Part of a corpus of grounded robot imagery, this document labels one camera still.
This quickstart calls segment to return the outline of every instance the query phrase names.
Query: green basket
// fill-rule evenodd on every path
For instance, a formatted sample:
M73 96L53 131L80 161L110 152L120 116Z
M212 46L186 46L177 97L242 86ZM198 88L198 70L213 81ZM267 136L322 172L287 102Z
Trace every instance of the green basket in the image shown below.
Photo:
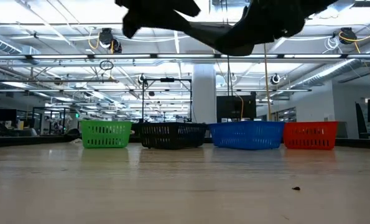
M85 148L126 147L131 134L131 122L81 121Z

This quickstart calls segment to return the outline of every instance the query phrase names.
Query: plastic basket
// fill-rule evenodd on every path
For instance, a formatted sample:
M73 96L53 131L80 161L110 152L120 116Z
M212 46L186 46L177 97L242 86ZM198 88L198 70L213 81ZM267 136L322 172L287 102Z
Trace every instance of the plastic basket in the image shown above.
M288 149L333 149L338 122L294 122L285 124Z
M131 134L131 122L81 121L85 148L126 147Z
M206 124L147 123L140 128L144 147L157 149L183 149L204 143Z
M283 122L269 121L210 124L214 145L232 149L276 149L280 147L283 129Z

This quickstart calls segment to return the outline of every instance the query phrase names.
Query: red basket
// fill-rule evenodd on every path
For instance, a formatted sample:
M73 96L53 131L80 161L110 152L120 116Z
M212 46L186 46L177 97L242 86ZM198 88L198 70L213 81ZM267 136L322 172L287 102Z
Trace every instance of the red basket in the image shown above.
M294 122L284 127L284 144L288 149L326 149L335 146L338 122Z

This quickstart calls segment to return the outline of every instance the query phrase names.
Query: ceiling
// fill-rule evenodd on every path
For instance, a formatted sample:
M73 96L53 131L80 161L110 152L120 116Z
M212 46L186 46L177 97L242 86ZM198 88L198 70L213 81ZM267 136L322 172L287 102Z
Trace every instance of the ceiling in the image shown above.
M233 1L228 11L216 7L216 2L209 0L196 0L201 8L201 14L195 18L187 19L195 22L220 22L228 21L235 23L241 17L242 8L246 1ZM183 33L175 33L171 30L142 28L132 40L127 39L121 32L122 18L126 9L114 4L113 0L31 0L28 4L38 16L33 12L22 7L15 0L0 0L0 38L13 46L31 46L42 55L58 54L109 54L108 49L92 47L97 44L98 32L102 28L112 28L114 38L120 41L124 54L214 54L210 47L199 41L186 36ZM370 7L353 7L345 9L340 13L326 13L312 17L307 21L303 31L290 39L280 39L274 43L266 44L269 54L338 54L341 50L344 53L355 52L355 46L337 44L331 40L333 33L339 33L342 27L351 27L357 36L366 40L358 42L359 46L370 43ZM264 46L257 45L254 54L263 54ZM19 60L6 61L0 60L0 66L16 72L15 75L7 75L4 78L16 80L26 79L31 75L37 75L39 80L53 80L61 78L64 80L100 80L112 77L115 82L72 82L64 85L54 85L53 83L38 83L33 88L62 89L69 88L75 90L76 87L89 89L136 89L139 88L138 78L141 74L147 78L192 78L193 65L200 63L201 60L157 60L157 59L123 59L113 60L114 68L110 71L100 71L100 60L42 60L38 65L23 63ZM217 75L225 76L228 71L228 63L224 60L204 60L203 63L214 65ZM290 85L302 78L305 74L321 67L326 63L335 63L329 60L278 60L267 64L269 76L278 74L282 79L278 87ZM247 60L231 62L230 70L234 74L233 88L264 89L265 65L262 61ZM365 74L367 68L360 68L357 73ZM343 78L355 75L355 73L345 73ZM360 85L370 85L368 78L354 79L347 84L359 83ZM14 88L14 86L0 84L0 88ZM181 93L155 93L155 96L148 96L149 99L189 99L189 94L185 92L185 85L181 83L158 83L151 88L158 89L180 89ZM46 94L48 97L63 97L61 93ZM78 103L106 103L109 102L127 103L126 110L121 109L121 115L138 114L131 108L139 107L140 93L107 92L103 93L102 100L94 95L84 93L67 93L65 98L75 99ZM56 103L67 103L62 100L55 100ZM150 114L163 111L172 114L181 112L186 116L189 112L188 104L181 101L167 101L175 103L166 107L153 106ZM110 111L117 109L116 106L99 107Z

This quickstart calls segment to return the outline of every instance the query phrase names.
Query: table surface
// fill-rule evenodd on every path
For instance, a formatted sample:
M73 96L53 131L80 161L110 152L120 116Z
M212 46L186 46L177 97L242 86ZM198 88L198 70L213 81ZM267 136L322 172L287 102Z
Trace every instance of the table surface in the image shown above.
M4 147L0 223L370 224L370 149Z

